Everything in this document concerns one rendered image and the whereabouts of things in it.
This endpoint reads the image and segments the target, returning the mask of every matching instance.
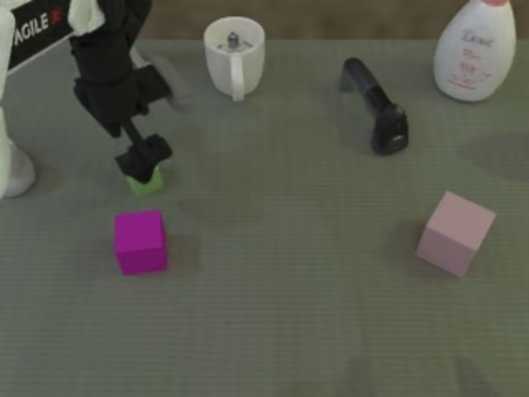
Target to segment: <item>brown floor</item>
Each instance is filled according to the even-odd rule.
[[[269,38],[437,38],[466,0],[155,0],[144,37],[198,39],[209,22],[252,17]],[[529,37],[529,0],[513,0]]]

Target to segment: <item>hammer head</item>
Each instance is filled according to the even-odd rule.
[[[392,104],[377,116],[371,146],[380,155],[392,155],[409,144],[407,116],[404,110]]]
[[[142,145],[132,145],[128,152],[116,158],[122,173],[141,184],[148,184],[159,163],[170,158],[173,151],[165,139],[153,135]]]

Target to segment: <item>pink cube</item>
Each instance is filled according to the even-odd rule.
[[[427,224],[417,255],[463,277],[495,218],[492,211],[446,192]]]
[[[116,215],[114,227],[114,250],[124,275],[167,270],[164,221],[159,211]]]

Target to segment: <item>table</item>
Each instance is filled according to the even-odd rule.
[[[475,105],[436,90],[432,41],[272,41],[240,104],[199,42],[139,48],[195,95],[139,121],[175,152],[153,197],[131,194],[125,142],[74,100],[67,46],[9,81],[39,182],[0,205],[0,395],[527,395],[529,43]],[[371,153],[372,117],[337,91],[350,56],[406,109],[404,153]],[[414,256],[446,190],[498,213],[462,280]],[[163,211],[171,269],[125,278],[113,216],[143,209]]]

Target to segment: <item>mug handle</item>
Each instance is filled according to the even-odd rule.
[[[232,55],[230,57],[230,69],[231,97],[235,102],[243,101],[245,98],[245,78],[240,55]]]

